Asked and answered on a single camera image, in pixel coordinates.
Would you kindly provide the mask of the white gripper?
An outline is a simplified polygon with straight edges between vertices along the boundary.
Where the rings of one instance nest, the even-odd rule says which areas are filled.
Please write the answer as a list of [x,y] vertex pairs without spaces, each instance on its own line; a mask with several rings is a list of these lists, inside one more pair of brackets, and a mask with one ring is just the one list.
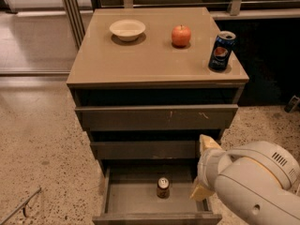
[[197,165],[197,179],[194,180],[189,198],[201,202],[215,194],[217,177],[233,162],[225,150],[210,136],[200,136],[201,157]]

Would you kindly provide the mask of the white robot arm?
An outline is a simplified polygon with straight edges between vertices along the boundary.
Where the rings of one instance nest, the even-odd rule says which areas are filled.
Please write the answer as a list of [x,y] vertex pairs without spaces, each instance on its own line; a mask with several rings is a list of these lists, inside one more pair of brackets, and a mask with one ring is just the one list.
[[200,152],[191,199],[216,194],[249,225],[300,225],[300,197],[289,191],[300,167],[286,149],[258,141],[224,150],[202,135]]

